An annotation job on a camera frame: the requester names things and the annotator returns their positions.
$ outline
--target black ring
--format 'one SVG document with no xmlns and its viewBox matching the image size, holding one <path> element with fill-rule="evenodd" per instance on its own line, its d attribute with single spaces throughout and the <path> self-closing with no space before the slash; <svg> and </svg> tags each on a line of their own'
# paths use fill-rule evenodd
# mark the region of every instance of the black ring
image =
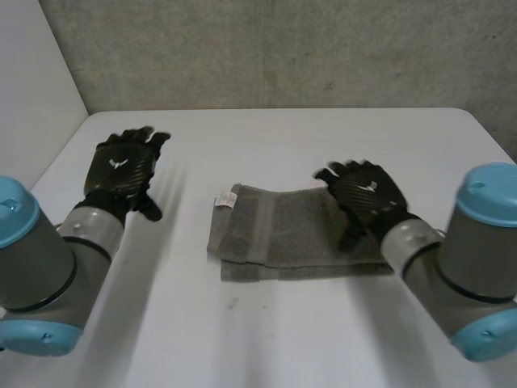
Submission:
<svg viewBox="0 0 517 388">
<path fill-rule="evenodd" d="M 66 282 L 61 286 L 60 289 L 58 289 L 55 293 L 53 293 L 52 295 L 50 295 L 49 297 L 47 297 L 43 301 L 37 302 L 34 305 L 31 305 L 31 306 L 28 306 L 28 307 L 21 307 L 21 308 L 18 308 L 18 309 L 7 309 L 6 308 L 6 311 L 9 311 L 10 313 L 28 313 L 28 312 L 33 311 L 33 310 L 38 310 L 41 307 L 44 307 L 47 304 L 54 302 L 63 293 L 65 293 L 65 291 L 72 285 L 72 283 L 74 282 L 74 279 L 75 279 L 75 276 L 77 275 L 77 273 L 78 273 L 78 261 L 77 261 L 77 259 L 75 258 L 75 255 L 74 255 L 74 267 L 72 268 L 72 273 L 70 273 L 70 276 L 68 277 Z"/>
<path fill-rule="evenodd" d="M 508 303 L 514 300 L 515 296 L 511 297 L 487 297 L 486 295 L 480 295 L 479 293 L 473 293 L 472 291 L 468 291 L 467 289 L 464 289 L 463 287 L 457 285 L 452 280 L 450 280 L 448 277 L 445 276 L 445 274 L 440 269 L 438 263 L 435 263 L 436 266 L 436 272 L 438 273 L 438 276 L 443 280 L 443 282 L 448 285 L 451 289 L 456 291 L 457 293 L 463 295 L 464 297 L 468 297 L 470 299 L 474 299 L 476 301 L 484 302 L 484 303 L 490 303 L 493 305 L 501 305 L 502 303 Z"/>
<path fill-rule="evenodd" d="M 94 242 L 92 241 L 89 241 L 89 240 L 85 240 L 84 238 L 80 238 L 80 237 L 74 237 L 74 236 L 65 236 L 63 237 L 63 239 L 67 242 L 67 243 L 77 243 L 77 244 L 82 244 L 84 246 L 87 246 L 91 249 L 93 249 L 94 251 L 97 251 L 98 253 L 100 253 L 102 256 L 104 256 L 104 258 L 107 260 L 107 262 L 109 264 L 111 264 L 111 257 L 110 255 L 106 252 L 105 249 L 103 249 L 102 247 L 100 247 L 99 245 L 95 244 Z"/>
<path fill-rule="evenodd" d="M 437 247 L 439 247 L 442 244 L 441 241 L 433 242 L 429 245 L 426 245 L 413 253 L 413 255 L 406 261 L 406 264 L 404 264 L 404 268 L 402 269 L 401 278 L 404 280 L 406 278 L 406 274 L 411 267 L 411 264 L 415 261 L 417 257 L 419 257 L 422 253 L 426 253 L 427 251 L 431 251 Z"/>
</svg>

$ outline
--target white logo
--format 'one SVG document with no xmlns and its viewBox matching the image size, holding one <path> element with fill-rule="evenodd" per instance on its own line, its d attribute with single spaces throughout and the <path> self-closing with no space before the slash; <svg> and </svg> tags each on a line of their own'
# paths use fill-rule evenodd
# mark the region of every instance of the white logo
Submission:
<svg viewBox="0 0 517 388">
<path fill-rule="evenodd" d="M 128 160 L 124 160 L 123 162 L 114 162 L 113 159 L 110 159 L 110 164 L 113 166 L 113 168 L 116 170 L 117 168 L 119 168 L 120 166 L 123 166 L 124 164 L 126 164 L 128 162 Z"/>
<path fill-rule="evenodd" d="M 372 181 L 369 186 L 366 186 L 366 187 L 358 186 L 358 188 L 360 188 L 361 190 L 364 190 L 366 192 L 375 192 L 375 189 L 377 188 L 377 182 Z"/>
</svg>

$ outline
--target folded towel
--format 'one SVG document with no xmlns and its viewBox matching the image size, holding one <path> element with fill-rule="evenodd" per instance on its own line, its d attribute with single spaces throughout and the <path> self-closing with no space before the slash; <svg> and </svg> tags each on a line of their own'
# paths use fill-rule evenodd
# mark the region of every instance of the folded towel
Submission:
<svg viewBox="0 0 517 388">
<path fill-rule="evenodd" d="M 267 192 L 236 184 L 233 209 L 214 206 L 208 254 L 227 281 L 302 280 L 392 270 L 371 235 L 347 241 L 347 217 L 324 189 Z"/>
</svg>

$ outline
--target towel tag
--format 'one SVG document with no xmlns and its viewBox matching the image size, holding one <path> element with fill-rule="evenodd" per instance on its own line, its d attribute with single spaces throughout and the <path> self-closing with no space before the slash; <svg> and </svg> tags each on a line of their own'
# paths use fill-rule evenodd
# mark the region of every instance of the towel tag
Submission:
<svg viewBox="0 0 517 388">
<path fill-rule="evenodd" d="M 216 199 L 214 206 L 228 206 L 233 209 L 235 202 L 237 202 L 237 194 L 234 192 L 222 192 Z"/>
</svg>

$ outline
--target tabletop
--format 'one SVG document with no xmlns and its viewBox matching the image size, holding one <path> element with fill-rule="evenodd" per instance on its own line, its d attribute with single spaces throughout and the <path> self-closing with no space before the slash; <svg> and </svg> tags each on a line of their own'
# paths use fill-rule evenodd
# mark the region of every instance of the tabletop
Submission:
<svg viewBox="0 0 517 388">
<path fill-rule="evenodd" d="M 447 108 L 103 112 L 32 192 L 51 221 L 82 199 L 95 145 L 152 125 L 151 196 L 164 218 L 128 217 L 90 321 L 68 356 L 0 354 L 5 387 L 515 386 L 517 355 L 464 360 L 396 276 L 222 283 L 207 261 L 213 201 L 235 183 L 314 188 L 328 161 L 368 159 L 411 211 L 445 229 L 472 167 L 511 162 L 467 112 Z"/>
</svg>

